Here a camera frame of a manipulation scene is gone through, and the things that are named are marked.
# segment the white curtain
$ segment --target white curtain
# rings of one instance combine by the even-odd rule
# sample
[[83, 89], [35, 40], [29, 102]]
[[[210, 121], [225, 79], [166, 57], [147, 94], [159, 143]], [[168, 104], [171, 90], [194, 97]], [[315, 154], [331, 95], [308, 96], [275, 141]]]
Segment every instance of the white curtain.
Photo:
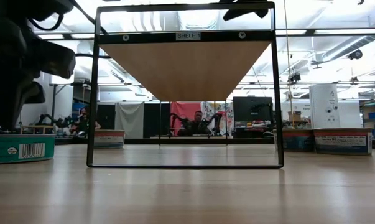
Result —
[[125, 138], [143, 138], [144, 103], [115, 105], [115, 129], [124, 130]]

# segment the barcode label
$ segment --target barcode label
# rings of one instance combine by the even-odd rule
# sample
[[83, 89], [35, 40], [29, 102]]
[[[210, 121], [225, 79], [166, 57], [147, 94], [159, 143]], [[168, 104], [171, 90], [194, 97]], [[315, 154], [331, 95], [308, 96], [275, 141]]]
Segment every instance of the barcode label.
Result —
[[45, 143], [19, 145], [19, 159], [39, 158], [44, 156]]

